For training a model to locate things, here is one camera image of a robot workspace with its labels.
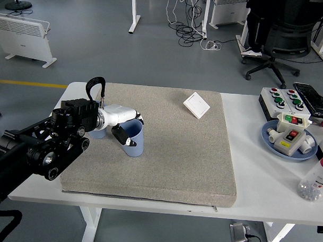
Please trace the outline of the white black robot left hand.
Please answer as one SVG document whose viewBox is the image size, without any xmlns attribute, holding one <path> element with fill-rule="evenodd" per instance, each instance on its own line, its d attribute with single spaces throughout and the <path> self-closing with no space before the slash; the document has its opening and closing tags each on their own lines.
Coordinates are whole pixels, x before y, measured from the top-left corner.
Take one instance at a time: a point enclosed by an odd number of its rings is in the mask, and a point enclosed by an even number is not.
<svg viewBox="0 0 323 242">
<path fill-rule="evenodd" d="M 112 134 L 123 146 L 137 146 L 137 143 L 133 141 L 129 134 L 120 126 L 121 123 L 133 119 L 139 120 L 142 125 L 144 125 L 143 117 L 137 110 L 117 104 L 106 105 L 98 109 L 98 118 L 94 130 L 100 131 L 107 126 L 111 126 Z"/>
</svg>

